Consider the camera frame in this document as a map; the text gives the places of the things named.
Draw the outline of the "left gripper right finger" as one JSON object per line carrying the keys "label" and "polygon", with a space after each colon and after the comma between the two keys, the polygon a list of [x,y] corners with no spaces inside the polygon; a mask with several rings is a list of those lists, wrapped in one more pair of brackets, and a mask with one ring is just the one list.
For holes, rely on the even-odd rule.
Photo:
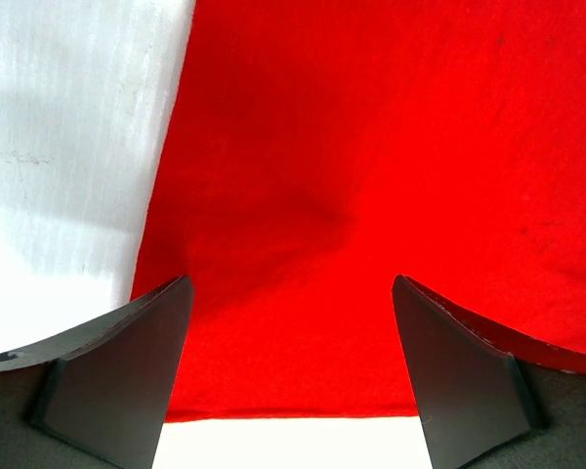
{"label": "left gripper right finger", "polygon": [[398,276],[396,322],[435,468],[586,468],[586,354]]}

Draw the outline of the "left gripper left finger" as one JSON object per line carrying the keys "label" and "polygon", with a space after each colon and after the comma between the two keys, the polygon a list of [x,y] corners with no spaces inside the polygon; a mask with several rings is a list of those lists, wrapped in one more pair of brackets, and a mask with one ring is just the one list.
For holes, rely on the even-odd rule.
{"label": "left gripper left finger", "polygon": [[0,353],[0,468],[149,468],[193,301],[186,276]]}

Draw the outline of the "red t shirt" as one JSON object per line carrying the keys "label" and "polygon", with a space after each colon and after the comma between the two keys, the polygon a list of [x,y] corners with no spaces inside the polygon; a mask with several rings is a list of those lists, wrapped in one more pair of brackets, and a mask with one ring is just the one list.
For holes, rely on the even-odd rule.
{"label": "red t shirt", "polygon": [[411,415],[413,277],[586,353],[586,1],[199,1],[133,292],[167,418]]}

